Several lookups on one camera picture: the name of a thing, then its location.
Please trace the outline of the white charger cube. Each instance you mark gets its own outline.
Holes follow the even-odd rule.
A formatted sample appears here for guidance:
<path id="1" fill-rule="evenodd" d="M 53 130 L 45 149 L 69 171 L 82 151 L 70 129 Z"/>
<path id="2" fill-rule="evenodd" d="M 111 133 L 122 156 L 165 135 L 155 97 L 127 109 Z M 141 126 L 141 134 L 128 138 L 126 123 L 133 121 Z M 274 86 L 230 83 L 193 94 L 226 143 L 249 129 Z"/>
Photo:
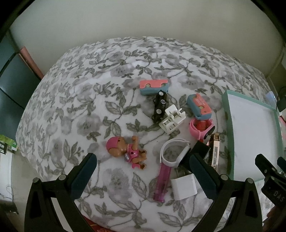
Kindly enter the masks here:
<path id="1" fill-rule="evenodd" d="M 171 186 L 176 201 L 184 200 L 197 194 L 194 174 L 188 170 L 173 168 Z"/>

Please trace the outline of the white plastic plug holder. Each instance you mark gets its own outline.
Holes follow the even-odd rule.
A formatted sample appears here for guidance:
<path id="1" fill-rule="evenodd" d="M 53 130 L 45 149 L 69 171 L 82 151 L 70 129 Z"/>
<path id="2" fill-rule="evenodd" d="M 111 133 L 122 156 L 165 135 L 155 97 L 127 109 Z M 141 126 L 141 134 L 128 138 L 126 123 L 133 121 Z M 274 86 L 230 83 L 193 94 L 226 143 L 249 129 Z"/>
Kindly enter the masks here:
<path id="1" fill-rule="evenodd" d="M 166 117 L 159 123 L 159 126 L 167 135 L 177 130 L 186 119 L 186 112 L 182 108 L 177 109 L 174 104 L 165 110 L 165 115 Z"/>

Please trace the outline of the black toy car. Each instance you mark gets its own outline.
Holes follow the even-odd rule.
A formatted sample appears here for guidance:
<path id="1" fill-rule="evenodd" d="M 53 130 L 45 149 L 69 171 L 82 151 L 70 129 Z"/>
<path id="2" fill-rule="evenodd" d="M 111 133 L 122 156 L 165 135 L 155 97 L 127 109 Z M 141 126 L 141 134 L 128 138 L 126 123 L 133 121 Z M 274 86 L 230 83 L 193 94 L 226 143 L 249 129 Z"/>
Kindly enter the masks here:
<path id="1" fill-rule="evenodd" d="M 168 107 L 168 95 L 165 91 L 160 90 L 153 100 L 154 113 L 152 115 L 152 121 L 154 124 L 158 124 L 162 121 L 165 114 L 165 109 Z"/>

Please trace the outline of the white power strip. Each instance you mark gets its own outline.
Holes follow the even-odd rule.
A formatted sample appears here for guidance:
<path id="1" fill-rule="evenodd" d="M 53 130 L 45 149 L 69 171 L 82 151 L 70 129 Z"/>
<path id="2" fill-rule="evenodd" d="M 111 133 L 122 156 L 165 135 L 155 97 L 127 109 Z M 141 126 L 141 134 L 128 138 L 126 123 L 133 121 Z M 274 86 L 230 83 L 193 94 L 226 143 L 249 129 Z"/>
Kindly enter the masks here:
<path id="1" fill-rule="evenodd" d="M 266 99 L 268 101 L 268 104 L 272 107 L 272 108 L 275 108 L 276 107 L 276 104 L 277 104 L 277 99 L 274 95 L 274 93 L 272 91 L 269 91 L 267 94 L 266 94 Z"/>

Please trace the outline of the grey floral tablecloth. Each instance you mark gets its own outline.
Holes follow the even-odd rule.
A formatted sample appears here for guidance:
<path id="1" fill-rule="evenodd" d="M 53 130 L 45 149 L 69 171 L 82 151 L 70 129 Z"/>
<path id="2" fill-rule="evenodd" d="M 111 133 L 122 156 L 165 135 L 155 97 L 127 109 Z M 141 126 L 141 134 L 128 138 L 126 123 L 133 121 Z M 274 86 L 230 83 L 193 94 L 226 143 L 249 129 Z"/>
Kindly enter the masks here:
<path id="1" fill-rule="evenodd" d="M 167 135 L 151 119 L 154 97 L 140 94 L 141 80 L 167 79 L 169 105 L 186 120 Z M 82 196 L 80 212 L 102 231 L 192 231 L 212 201 L 202 189 L 176 201 L 153 200 L 159 152 L 172 138 L 193 141 L 187 97 L 199 93 L 211 107 L 220 134 L 220 172 L 231 169 L 222 94 L 232 90 L 266 102 L 270 87 L 258 69 L 217 49 L 163 37 L 125 37 L 68 50 L 46 73 L 23 113 L 16 141 L 46 181 L 70 172 L 87 153 L 97 169 Z M 111 137 L 124 137 L 147 151 L 146 168 L 133 169 L 106 150 Z"/>

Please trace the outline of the pink transparent lighter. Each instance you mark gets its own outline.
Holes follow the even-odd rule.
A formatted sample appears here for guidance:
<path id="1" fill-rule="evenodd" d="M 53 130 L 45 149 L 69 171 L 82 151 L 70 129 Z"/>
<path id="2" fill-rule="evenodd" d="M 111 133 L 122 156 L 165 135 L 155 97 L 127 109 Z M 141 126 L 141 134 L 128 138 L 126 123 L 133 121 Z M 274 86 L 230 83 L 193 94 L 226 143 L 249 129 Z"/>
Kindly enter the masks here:
<path id="1" fill-rule="evenodd" d="M 161 163 L 161 168 L 159 176 L 157 177 L 156 188 L 153 196 L 154 201 L 158 201 L 160 203 L 165 202 L 164 198 L 166 194 L 166 189 L 168 187 L 171 170 L 171 167 L 165 165 L 164 163 Z"/>

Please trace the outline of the white smartwatch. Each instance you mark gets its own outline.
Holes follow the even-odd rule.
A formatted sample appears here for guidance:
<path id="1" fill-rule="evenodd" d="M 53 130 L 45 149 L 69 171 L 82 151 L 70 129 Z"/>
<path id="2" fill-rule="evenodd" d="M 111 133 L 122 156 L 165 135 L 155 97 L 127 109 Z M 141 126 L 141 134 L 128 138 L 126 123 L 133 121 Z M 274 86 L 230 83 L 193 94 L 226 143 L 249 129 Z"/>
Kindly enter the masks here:
<path id="1" fill-rule="evenodd" d="M 159 161 L 168 167 L 177 168 L 190 148 L 190 142 L 185 139 L 170 139 L 163 144 Z"/>

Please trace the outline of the black charger block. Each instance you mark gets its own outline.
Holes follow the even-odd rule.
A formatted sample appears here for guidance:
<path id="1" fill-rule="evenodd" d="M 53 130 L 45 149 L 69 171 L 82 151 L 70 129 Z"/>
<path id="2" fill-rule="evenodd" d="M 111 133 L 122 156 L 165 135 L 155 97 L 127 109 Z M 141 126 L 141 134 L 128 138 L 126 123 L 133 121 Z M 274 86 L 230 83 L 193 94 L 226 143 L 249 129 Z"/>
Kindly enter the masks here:
<path id="1" fill-rule="evenodd" d="M 203 142 L 197 141 L 193 148 L 189 148 L 185 156 L 179 163 L 179 167 L 183 167 L 186 170 L 193 172 L 190 166 L 190 158 L 194 154 L 198 154 L 202 159 L 205 158 L 207 153 L 209 152 L 210 147 Z"/>

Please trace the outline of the red glue stick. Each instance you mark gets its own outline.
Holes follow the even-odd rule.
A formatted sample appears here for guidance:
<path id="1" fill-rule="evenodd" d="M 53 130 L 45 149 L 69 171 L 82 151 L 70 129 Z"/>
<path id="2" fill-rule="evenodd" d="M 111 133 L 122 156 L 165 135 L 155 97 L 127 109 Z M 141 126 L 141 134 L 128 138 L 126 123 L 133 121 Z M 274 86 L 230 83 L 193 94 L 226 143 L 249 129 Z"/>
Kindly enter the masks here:
<path id="1" fill-rule="evenodd" d="M 208 123 L 206 121 L 197 120 L 196 123 L 194 123 L 194 127 L 198 131 L 203 132 L 208 128 Z"/>

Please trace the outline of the doll with pink cap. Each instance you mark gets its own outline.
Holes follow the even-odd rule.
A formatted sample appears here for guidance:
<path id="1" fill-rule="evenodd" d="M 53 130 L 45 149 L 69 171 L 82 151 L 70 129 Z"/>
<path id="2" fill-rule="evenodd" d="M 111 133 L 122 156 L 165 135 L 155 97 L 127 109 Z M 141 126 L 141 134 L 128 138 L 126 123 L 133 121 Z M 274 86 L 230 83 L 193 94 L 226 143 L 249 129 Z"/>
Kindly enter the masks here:
<path id="1" fill-rule="evenodd" d="M 132 143 L 127 143 L 121 136 L 111 137 L 106 142 L 106 150 L 115 158 L 124 157 L 133 169 L 144 170 L 146 168 L 144 161 L 147 160 L 147 151 L 139 148 L 138 136 L 132 136 Z"/>

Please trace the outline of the black plugged adapter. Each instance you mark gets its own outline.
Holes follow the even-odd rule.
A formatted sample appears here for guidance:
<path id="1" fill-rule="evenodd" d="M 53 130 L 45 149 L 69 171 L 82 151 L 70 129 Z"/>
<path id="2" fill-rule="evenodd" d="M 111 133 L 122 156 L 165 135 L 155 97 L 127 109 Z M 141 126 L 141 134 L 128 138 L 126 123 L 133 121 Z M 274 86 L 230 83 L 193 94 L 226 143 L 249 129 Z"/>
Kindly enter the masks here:
<path id="1" fill-rule="evenodd" d="M 286 86 L 281 87 L 280 90 L 278 91 L 276 108 L 278 109 L 279 112 L 285 110 L 285 105 L 286 105 L 285 92 L 286 92 Z"/>

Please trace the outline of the pink blue box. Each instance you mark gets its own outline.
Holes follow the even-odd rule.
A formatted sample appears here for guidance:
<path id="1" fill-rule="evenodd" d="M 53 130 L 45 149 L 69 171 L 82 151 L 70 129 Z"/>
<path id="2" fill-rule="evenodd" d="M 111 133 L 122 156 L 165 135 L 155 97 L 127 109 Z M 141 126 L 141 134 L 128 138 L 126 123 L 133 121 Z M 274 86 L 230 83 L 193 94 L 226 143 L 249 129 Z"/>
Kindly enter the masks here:
<path id="1" fill-rule="evenodd" d="M 169 83 L 167 79 L 141 80 L 139 82 L 140 94 L 143 96 L 156 95 L 160 91 L 168 92 Z"/>
<path id="2" fill-rule="evenodd" d="M 187 98 L 187 105 L 197 120 L 205 121 L 211 119 L 212 110 L 200 94 L 196 93 L 189 95 Z"/>

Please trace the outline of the rose gold harmonica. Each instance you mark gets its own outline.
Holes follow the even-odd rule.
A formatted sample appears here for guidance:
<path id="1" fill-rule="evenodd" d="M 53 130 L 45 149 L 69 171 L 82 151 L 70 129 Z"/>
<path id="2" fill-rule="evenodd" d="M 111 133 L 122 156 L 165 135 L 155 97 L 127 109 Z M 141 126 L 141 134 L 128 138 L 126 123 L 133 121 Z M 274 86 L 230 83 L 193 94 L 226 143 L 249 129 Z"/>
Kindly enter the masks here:
<path id="1" fill-rule="evenodd" d="M 215 171 L 218 171 L 220 152 L 220 134 L 218 132 L 211 135 L 208 146 L 210 150 L 208 152 L 207 163 L 213 167 Z"/>

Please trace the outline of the pink smartwatch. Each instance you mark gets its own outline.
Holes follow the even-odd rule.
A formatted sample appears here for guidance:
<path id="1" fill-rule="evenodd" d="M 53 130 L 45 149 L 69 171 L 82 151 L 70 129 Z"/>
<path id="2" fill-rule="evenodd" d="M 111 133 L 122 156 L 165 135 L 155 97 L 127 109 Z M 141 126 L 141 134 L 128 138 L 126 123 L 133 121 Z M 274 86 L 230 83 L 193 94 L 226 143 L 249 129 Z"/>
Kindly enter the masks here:
<path id="1" fill-rule="evenodd" d="M 194 123 L 196 123 L 197 119 L 196 118 L 193 118 L 191 121 L 190 121 L 190 124 L 189 124 L 189 131 L 190 131 L 190 134 L 198 141 L 201 141 L 203 142 L 204 140 L 206 140 L 206 138 L 208 136 L 210 136 L 214 130 L 215 130 L 215 125 L 213 123 L 213 120 L 212 119 L 208 119 L 208 120 L 203 120 L 203 121 L 206 121 L 208 123 L 208 128 L 203 131 L 203 132 L 200 132 L 198 131 L 195 127 L 194 127 Z"/>

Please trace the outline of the teal white tray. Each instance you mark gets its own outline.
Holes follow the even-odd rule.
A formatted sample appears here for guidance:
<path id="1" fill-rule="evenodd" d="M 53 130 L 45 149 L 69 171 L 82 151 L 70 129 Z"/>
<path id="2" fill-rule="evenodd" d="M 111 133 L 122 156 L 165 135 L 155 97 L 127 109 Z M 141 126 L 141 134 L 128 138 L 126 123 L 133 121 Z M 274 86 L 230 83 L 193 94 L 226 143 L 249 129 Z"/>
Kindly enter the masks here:
<path id="1" fill-rule="evenodd" d="M 268 104 L 232 90 L 223 93 L 222 102 L 231 157 L 230 177 L 259 181 L 264 176 L 255 165 L 255 157 L 263 154 L 277 168 L 277 159 L 284 156 L 277 113 Z"/>

